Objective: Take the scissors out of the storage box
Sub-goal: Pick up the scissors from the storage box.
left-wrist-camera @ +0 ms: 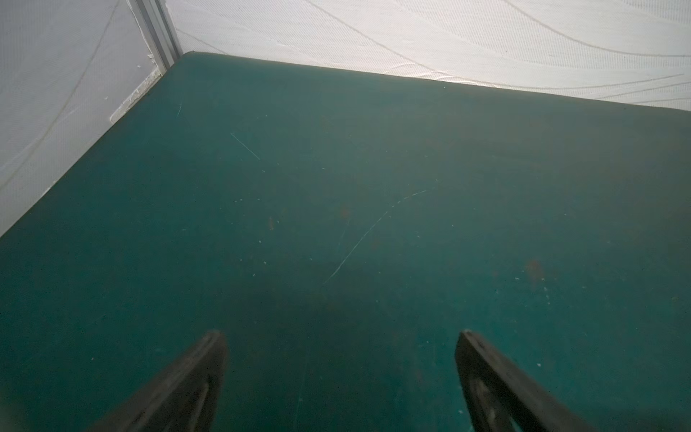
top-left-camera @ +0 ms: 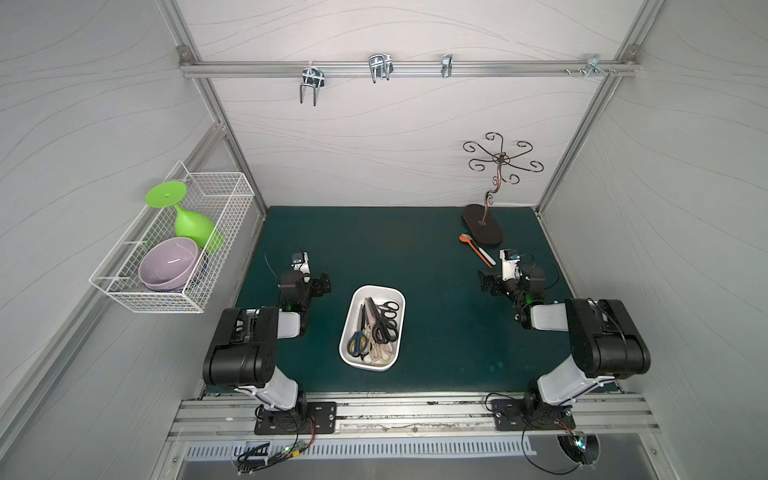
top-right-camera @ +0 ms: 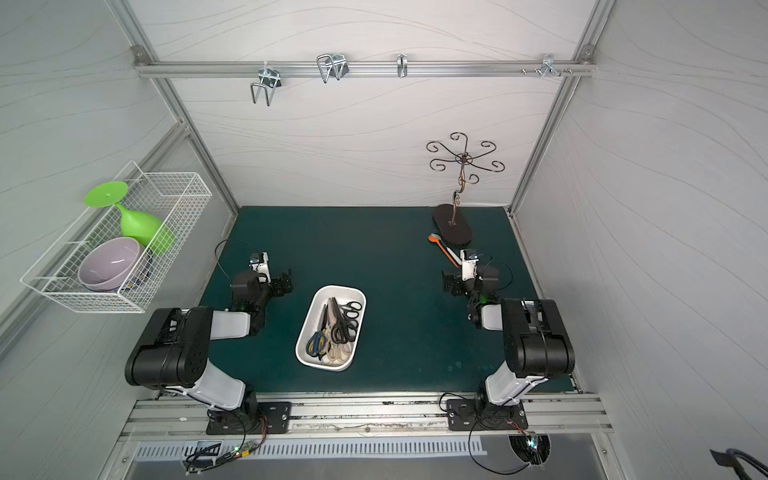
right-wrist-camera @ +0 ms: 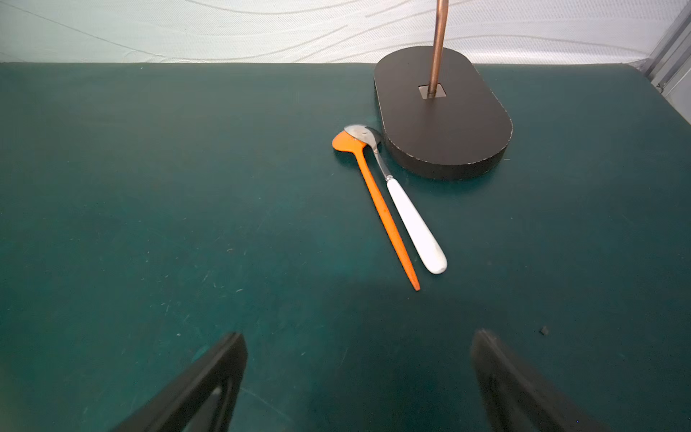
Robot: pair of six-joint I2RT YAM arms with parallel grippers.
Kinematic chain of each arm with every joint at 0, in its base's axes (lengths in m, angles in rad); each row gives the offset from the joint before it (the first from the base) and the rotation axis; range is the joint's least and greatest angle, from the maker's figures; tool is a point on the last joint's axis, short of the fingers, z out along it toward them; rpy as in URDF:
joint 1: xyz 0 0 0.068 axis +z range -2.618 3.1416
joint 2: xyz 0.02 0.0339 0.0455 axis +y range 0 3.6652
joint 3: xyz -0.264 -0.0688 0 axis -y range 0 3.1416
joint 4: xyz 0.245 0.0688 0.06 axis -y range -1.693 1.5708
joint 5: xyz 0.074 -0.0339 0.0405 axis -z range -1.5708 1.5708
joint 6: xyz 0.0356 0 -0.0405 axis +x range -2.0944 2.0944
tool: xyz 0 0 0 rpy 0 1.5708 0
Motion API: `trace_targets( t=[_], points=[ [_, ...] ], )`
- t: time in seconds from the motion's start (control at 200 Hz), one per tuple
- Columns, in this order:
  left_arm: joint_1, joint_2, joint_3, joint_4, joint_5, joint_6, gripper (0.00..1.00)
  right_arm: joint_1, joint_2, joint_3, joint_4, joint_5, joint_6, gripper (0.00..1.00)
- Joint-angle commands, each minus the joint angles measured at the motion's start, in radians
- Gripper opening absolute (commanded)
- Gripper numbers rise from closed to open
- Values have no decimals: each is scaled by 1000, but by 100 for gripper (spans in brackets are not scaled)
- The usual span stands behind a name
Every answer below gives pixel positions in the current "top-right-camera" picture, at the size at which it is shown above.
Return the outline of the blue yellow handled scissors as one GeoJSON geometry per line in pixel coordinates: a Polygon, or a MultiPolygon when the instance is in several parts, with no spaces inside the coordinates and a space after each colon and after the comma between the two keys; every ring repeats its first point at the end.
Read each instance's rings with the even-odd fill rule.
{"type": "Polygon", "coordinates": [[[326,336],[326,328],[328,325],[328,305],[323,306],[321,321],[318,329],[308,340],[305,346],[305,352],[311,358],[321,360],[326,355],[328,339],[326,336]]]}

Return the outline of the pink scissors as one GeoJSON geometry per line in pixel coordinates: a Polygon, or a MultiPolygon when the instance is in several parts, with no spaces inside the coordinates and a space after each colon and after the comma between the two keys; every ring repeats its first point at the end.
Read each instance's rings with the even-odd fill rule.
{"type": "Polygon", "coordinates": [[[349,359],[352,351],[352,344],[336,344],[331,340],[332,346],[329,350],[329,355],[332,361],[345,362],[349,359]]]}

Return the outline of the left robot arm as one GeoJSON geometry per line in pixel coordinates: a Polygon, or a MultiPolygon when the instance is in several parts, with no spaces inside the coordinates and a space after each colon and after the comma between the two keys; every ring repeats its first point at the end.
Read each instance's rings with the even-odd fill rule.
{"type": "Polygon", "coordinates": [[[239,418],[259,418],[253,388],[216,367],[211,343],[257,335],[269,302],[293,291],[290,271],[277,277],[245,270],[231,285],[227,310],[209,306],[156,309],[125,365],[128,384],[169,391],[239,418]]]}

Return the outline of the large black scissors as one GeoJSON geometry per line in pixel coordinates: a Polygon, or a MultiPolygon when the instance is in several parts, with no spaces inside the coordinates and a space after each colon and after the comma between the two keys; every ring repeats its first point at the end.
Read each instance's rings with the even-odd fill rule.
{"type": "Polygon", "coordinates": [[[349,309],[343,309],[335,297],[331,297],[328,304],[335,319],[335,323],[330,331],[331,340],[336,344],[355,342],[359,327],[357,315],[352,314],[352,311],[349,309]]]}

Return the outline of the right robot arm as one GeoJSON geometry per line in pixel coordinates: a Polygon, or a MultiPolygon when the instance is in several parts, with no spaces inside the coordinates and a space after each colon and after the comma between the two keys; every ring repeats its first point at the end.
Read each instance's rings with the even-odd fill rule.
{"type": "Polygon", "coordinates": [[[575,369],[575,350],[555,301],[503,298],[499,279],[484,269],[471,278],[442,273],[443,289],[467,299],[467,319],[476,328],[499,331],[504,360],[485,378],[476,409],[511,409],[533,388],[575,369]]]}

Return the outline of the white storage box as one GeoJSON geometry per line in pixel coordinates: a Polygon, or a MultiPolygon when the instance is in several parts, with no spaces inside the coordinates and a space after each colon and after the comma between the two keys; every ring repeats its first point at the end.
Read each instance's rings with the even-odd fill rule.
{"type": "Polygon", "coordinates": [[[358,290],[355,288],[328,285],[319,289],[315,293],[312,299],[311,305],[309,307],[305,321],[300,331],[298,340],[296,342],[295,355],[298,361],[305,366],[308,366],[310,368],[315,368],[315,369],[321,369],[321,370],[332,371],[332,372],[341,372],[346,370],[352,364],[355,351],[358,346],[358,339],[360,336],[361,327],[362,327],[362,323],[363,323],[363,319],[366,311],[366,303],[367,303],[367,298],[364,295],[364,293],[361,290],[358,290]],[[347,303],[349,301],[358,301],[363,305],[363,310],[359,318],[357,339],[352,344],[352,351],[349,359],[345,362],[332,361],[329,355],[329,350],[332,346],[330,328],[333,325],[332,323],[333,318],[332,318],[331,311],[329,309],[329,304],[328,304],[328,301],[331,297],[335,297],[338,303],[341,303],[341,304],[347,303]],[[326,328],[326,336],[328,339],[328,344],[327,344],[326,355],[321,360],[318,360],[316,358],[311,358],[309,355],[306,354],[305,346],[308,340],[310,339],[310,337],[313,335],[313,333],[318,329],[320,325],[321,315],[322,315],[322,310],[324,305],[328,305],[329,318],[328,318],[328,325],[326,328]]]}

